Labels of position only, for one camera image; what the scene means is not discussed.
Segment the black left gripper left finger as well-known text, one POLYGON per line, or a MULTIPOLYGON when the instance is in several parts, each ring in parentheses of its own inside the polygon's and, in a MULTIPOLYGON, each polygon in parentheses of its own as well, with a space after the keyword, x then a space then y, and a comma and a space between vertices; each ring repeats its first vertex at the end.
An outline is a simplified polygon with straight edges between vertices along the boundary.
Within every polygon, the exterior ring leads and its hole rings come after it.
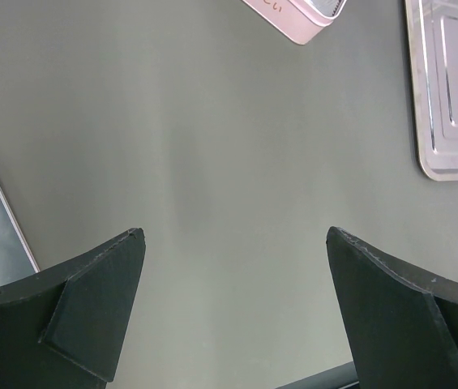
POLYGON ((143 269, 140 228, 0 287, 0 388, 104 388, 143 269))

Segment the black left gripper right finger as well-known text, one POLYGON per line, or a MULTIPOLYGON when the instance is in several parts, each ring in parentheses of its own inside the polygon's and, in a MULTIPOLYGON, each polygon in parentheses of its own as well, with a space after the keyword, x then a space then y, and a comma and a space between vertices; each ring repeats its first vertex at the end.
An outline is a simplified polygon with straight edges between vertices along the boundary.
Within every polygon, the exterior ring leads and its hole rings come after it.
POLYGON ((458 282, 337 227, 328 262, 362 388, 458 388, 458 282))

